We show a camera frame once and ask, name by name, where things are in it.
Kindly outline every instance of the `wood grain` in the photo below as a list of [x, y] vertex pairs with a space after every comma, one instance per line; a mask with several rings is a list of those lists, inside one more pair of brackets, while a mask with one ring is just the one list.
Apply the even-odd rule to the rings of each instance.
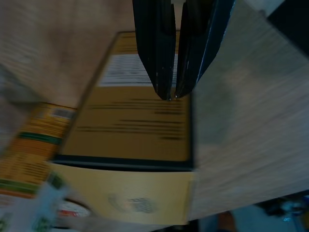
[[[177, 25], [181, 7], [176, 7]], [[0, 1], [0, 63], [52, 103], [76, 106], [130, 0]], [[198, 183], [191, 218], [309, 188], [309, 63], [238, 0], [195, 94]], [[151, 231], [91, 217], [82, 231]]]

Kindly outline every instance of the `logo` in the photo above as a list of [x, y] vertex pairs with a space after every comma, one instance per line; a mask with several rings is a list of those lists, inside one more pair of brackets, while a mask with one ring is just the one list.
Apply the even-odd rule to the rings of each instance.
[[116, 194], [110, 194], [108, 196], [109, 203], [122, 213], [145, 213], [151, 214], [155, 211], [155, 203], [150, 198], [139, 197], [122, 199]]

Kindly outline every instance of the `barcode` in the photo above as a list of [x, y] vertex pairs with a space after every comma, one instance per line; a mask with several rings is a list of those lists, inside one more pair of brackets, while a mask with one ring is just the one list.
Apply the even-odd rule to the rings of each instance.
[[74, 116], [74, 111], [62, 109], [62, 108], [57, 108], [57, 109], [53, 110], [51, 115], [53, 117], [61, 117], [61, 118], [71, 119]]

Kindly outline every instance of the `floor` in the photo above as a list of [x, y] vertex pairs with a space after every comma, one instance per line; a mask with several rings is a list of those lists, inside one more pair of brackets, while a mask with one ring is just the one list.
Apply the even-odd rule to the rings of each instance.
[[[302, 232], [289, 217], [269, 217], [255, 205], [232, 211], [238, 232]], [[216, 230], [216, 216], [202, 219], [201, 232]]]

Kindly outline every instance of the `cardboard box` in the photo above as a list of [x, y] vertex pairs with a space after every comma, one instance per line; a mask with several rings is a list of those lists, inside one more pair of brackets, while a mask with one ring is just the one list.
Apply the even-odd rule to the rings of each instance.
[[160, 100], [135, 33], [120, 33], [51, 165], [103, 217], [185, 224], [194, 180], [191, 114], [191, 96]]
[[46, 161], [57, 150], [74, 109], [36, 107], [0, 159], [0, 232], [46, 232], [67, 192]]

